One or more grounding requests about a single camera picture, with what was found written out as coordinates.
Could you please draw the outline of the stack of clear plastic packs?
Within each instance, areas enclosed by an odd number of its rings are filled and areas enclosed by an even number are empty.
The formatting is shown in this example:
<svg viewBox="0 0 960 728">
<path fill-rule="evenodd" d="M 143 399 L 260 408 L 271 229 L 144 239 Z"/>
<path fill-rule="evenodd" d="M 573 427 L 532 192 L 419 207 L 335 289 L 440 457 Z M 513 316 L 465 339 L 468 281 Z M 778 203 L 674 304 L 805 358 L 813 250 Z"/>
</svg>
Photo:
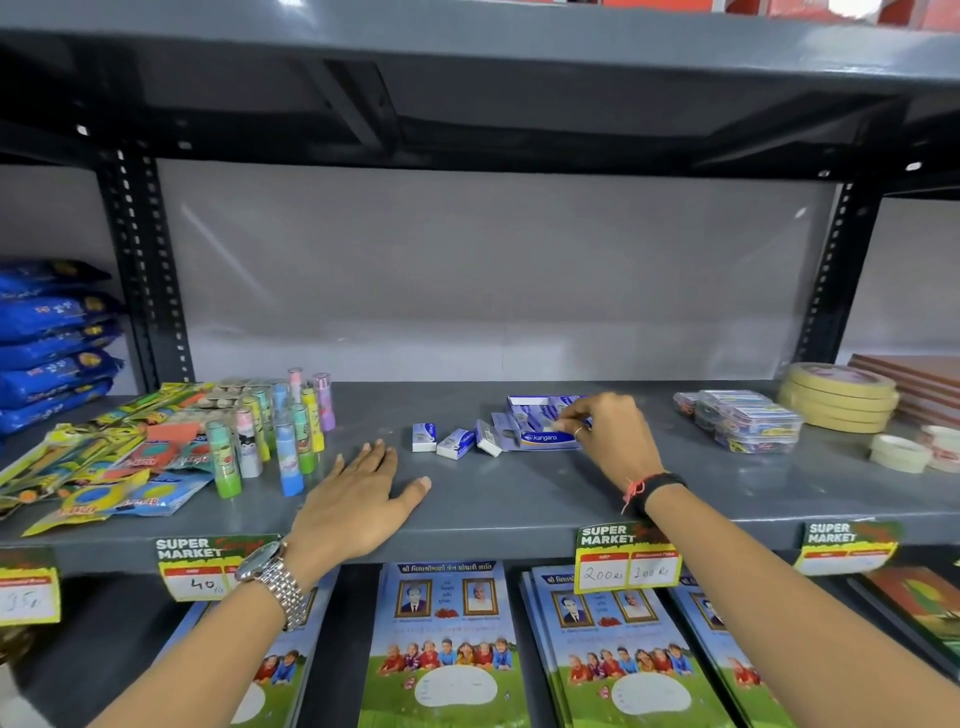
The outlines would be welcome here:
<svg viewBox="0 0 960 728">
<path fill-rule="evenodd" d="M 739 455 L 789 454 L 803 418 L 752 390 L 699 390 L 673 394 L 678 412 L 721 448 Z"/>
</svg>

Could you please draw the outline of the red box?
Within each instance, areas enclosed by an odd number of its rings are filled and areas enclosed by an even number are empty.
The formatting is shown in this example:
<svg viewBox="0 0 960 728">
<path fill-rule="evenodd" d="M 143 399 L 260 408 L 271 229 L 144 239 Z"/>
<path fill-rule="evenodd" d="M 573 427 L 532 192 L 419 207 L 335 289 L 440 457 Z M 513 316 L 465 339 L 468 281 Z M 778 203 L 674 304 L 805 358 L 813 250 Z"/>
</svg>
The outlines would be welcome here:
<svg viewBox="0 0 960 728">
<path fill-rule="evenodd" d="M 591 0 L 618 8 L 860 23 L 960 34 L 960 0 Z"/>
</svg>

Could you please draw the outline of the pile of colourful flat packets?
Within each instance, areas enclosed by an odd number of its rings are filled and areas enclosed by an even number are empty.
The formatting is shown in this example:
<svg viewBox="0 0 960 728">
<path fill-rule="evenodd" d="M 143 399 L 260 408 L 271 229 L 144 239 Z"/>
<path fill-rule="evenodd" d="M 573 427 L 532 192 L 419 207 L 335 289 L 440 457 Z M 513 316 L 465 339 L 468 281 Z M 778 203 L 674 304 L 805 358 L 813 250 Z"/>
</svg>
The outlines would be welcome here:
<svg viewBox="0 0 960 728">
<path fill-rule="evenodd" d="M 166 383 L 78 425 L 60 423 L 0 468 L 0 523 L 56 503 L 23 533 L 102 523 L 114 516 L 167 517 L 213 480 L 200 405 L 211 383 Z"/>
</svg>

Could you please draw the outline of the black wristband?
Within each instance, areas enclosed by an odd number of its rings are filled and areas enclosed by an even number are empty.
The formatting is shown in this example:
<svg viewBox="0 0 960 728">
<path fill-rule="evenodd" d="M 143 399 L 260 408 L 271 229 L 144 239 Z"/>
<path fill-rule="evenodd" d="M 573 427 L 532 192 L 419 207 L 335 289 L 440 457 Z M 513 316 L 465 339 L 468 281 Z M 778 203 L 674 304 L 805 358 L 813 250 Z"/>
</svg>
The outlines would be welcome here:
<svg viewBox="0 0 960 728">
<path fill-rule="evenodd" d="M 651 510 L 651 502 L 654 502 L 654 506 L 664 505 L 666 498 L 659 496 L 659 493 L 675 495 L 688 490 L 687 482 L 677 473 L 662 471 L 631 484 L 629 499 L 625 500 L 626 510 L 638 518 L 658 525 L 656 510 Z"/>
</svg>

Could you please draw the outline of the shelf price label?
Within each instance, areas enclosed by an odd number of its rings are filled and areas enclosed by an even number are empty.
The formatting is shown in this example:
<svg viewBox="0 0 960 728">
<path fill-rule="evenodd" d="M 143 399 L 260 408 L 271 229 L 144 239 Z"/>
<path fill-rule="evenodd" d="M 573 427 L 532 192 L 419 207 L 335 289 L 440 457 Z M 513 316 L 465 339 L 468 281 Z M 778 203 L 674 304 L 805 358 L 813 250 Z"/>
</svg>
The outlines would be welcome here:
<svg viewBox="0 0 960 728">
<path fill-rule="evenodd" d="M 277 533 L 169 537 L 153 542 L 160 577 L 177 602 L 222 601 L 237 585 L 241 563 Z"/>
<path fill-rule="evenodd" d="M 679 585 L 683 557 L 663 532 L 645 522 L 579 528 L 573 589 L 578 595 Z"/>
<path fill-rule="evenodd" d="M 62 590 L 51 547 L 0 547 L 0 627 L 55 625 Z"/>
<path fill-rule="evenodd" d="M 895 555 L 904 531 L 904 525 L 892 519 L 810 520 L 803 528 L 794 569 L 805 577 L 873 572 Z"/>
</svg>

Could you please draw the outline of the person's left hand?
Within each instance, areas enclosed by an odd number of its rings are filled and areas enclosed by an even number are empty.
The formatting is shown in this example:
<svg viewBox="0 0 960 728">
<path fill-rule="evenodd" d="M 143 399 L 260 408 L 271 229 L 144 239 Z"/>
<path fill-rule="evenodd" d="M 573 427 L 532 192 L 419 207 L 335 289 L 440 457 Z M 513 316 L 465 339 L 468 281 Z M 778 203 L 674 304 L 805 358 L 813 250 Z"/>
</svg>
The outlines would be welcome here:
<svg viewBox="0 0 960 728">
<path fill-rule="evenodd" d="M 334 567 L 374 552 L 406 521 L 391 521 L 390 499 L 399 455 L 386 445 L 384 476 L 371 476 L 371 449 L 364 443 L 346 462 L 341 491 L 325 491 L 321 480 L 306 496 L 286 537 L 286 565 L 303 588 L 318 582 Z"/>
</svg>

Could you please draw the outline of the silver metal wristwatch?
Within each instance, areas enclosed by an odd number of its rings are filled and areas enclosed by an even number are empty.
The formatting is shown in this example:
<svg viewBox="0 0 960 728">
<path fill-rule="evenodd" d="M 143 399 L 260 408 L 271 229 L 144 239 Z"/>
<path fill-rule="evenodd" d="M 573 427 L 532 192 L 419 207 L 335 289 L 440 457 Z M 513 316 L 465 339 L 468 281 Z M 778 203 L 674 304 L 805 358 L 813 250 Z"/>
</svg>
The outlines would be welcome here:
<svg viewBox="0 0 960 728">
<path fill-rule="evenodd" d="M 300 629 L 306 624 L 308 601 L 308 592 L 285 562 L 288 551 L 288 540 L 268 541 L 246 556 L 233 574 L 237 585 L 256 582 L 270 592 L 284 613 L 285 632 Z"/>
</svg>

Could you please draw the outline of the notebook with children cover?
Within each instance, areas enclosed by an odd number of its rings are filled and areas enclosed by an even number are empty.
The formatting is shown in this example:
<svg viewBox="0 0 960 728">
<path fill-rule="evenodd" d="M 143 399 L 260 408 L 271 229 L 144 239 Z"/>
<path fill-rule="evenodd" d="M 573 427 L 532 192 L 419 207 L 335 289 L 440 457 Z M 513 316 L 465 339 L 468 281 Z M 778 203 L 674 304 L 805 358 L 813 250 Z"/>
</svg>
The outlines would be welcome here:
<svg viewBox="0 0 960 728">
<path fill-rule="evenodd" d="M 281 632 L 266 650 L 229 728 L 296 728 L 339 572 L 335 567 L 311 589 L 305 602 L 306 622 Z"/>
<path fill-rule="evenodd" d="M 531 728 L 501 562 L 382 566 L 357 728 Z"/>
<path fill-rule="evenodd" d="M 562 728 L 738 728 L 653 589 L 573 580 L 572 565 L 520 577 Z"/>
<path fill-rule="evenodd" d="M 678 585 L 667 591 L 742 725 L 745 728 L 798 728 L 688 569 L 681 572 Z"/>
</svg>

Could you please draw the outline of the group of pastel glue sticks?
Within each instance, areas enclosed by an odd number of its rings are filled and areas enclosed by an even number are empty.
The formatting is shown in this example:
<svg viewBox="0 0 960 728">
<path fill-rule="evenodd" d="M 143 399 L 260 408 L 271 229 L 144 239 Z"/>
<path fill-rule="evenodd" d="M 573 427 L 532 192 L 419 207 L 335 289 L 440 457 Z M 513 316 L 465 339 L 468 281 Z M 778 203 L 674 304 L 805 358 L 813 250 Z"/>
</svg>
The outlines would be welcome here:
<svg viewBox="0 0 960 728">
<path fill-rule="evenodd" d="M 216 412 L 203 429 L 219 498 L 240 495 L 243 481 L 259 479 L 269 462 L 285 498 L 303 494 L 336 428 L 331 375 L 292 368 L 284 380 L 226 379 L 204 389 L 200 406 Z"/>
</svg>

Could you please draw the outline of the stack of beige tape rolls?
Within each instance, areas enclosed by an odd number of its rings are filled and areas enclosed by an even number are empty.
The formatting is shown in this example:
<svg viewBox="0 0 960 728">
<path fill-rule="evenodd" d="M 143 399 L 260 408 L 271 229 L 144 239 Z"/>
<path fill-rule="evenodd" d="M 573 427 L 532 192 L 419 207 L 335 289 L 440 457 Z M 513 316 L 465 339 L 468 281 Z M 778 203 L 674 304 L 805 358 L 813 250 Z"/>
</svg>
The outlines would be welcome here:
<svg viewBox="0 0 960 728">
<path fill-rule="evenodd" d="M 852 434 L 884 431 L 900 402 L 893 379 L 820 362 L 786 370 L 775 401 L 813 428 Z"/>
</svg>

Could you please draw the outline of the small white tape roll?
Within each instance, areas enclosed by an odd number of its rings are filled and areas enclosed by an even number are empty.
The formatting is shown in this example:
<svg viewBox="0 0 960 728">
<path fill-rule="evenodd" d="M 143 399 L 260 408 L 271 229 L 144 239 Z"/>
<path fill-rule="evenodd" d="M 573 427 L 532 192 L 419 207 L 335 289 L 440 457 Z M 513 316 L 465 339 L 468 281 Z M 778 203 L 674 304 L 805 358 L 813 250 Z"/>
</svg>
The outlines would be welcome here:
<svg viewBox="0 0 960 728">
<path fill-rule="evenodd" d="M 960 475 L 960 429 L 925 424 L 919 429 L 917 442 L 930 450 L 927 467 Z"/>
<path fill-rule="evenodd" d="M 870 462 L 888 470 L 919 475 L 932 459 L 930 447 L 899 436 L 876 434 L 870 442 Z"/>
</svg>

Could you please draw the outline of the dark cover book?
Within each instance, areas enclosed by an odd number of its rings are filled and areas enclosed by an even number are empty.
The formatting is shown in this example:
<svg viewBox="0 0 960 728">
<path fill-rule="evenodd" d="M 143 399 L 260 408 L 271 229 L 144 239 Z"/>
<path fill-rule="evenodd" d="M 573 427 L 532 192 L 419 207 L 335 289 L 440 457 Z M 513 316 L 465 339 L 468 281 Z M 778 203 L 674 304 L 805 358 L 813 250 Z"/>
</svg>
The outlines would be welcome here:
<svg viewBox="0 0 960 728">
<path fill-rule="evenodd" d="M 960 684 L 960 587 L 926 565 L 885 565 L 846 584 Z"/>
</svg>

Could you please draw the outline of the person's left forearm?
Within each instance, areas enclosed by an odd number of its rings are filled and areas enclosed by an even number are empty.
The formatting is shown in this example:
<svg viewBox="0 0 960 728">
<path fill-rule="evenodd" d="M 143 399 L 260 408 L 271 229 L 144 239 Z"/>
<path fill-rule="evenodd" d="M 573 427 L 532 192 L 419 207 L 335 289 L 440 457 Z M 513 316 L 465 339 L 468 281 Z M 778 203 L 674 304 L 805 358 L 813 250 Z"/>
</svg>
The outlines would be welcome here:
<svg viewBox="0 0 960 728">
<path fill-rule="evenodd" d="M 280 594 L 243 582 L 87 728 L 227 728 L 287 624 Z"/>
</svg>

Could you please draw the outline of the blue plastic packet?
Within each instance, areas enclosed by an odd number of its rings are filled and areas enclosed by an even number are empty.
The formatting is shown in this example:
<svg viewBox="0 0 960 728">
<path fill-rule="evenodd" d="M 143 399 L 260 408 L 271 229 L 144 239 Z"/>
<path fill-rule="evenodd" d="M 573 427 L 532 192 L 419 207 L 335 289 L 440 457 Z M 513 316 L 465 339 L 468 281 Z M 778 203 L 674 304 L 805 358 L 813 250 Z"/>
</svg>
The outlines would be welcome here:
<svg viewBox="0 0 960 728">
<path fill-rule="evenodd" d="M 111 379 L 103 379 L 18 408 L 0 407 L 0 439 L 100 399 L 108 394 L 113 386 Z"/>
<path fill-rule="evenodd" d="M 123 329 L 107 320 L 44 334 L 30 341 L 0 344 L 0 372 L 26 371 L 46 363 L 112 344 Z"/>
<path fill-rule="evenodd" d="M 0 370 L 0 408 L 27 407 L 90 383 L 112 380 L 124 366 L 124 360 L 91 348 L 28 370 Z"/>
<path fill-rule="evenodd" d="M 76 259 L 0 260 L 0 301 L 52 295 L 112 278 L 109 272 Z"/>
<path fill-rule="evenodd" d="M 0 344 L 31 341 L 61 331 L 81 329 L 123 312 L 123 303 L 100 292 L 63 292 L 0 299 Z"/>
</svg>

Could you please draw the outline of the person's right forearm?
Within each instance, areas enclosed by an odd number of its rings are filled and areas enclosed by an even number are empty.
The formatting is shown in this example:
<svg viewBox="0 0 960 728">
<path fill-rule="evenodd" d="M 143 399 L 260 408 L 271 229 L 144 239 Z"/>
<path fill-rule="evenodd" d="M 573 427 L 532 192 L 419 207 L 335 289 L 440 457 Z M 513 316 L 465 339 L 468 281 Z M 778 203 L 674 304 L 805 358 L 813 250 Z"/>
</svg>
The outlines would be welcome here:
<svg viewBox="0 0 960 728">
<path fill-rule="evenodd" d="M 658 495 L 656 526 L 799 728 L 960 728 L 960 686 L 690 490 Z"/>
</svg>

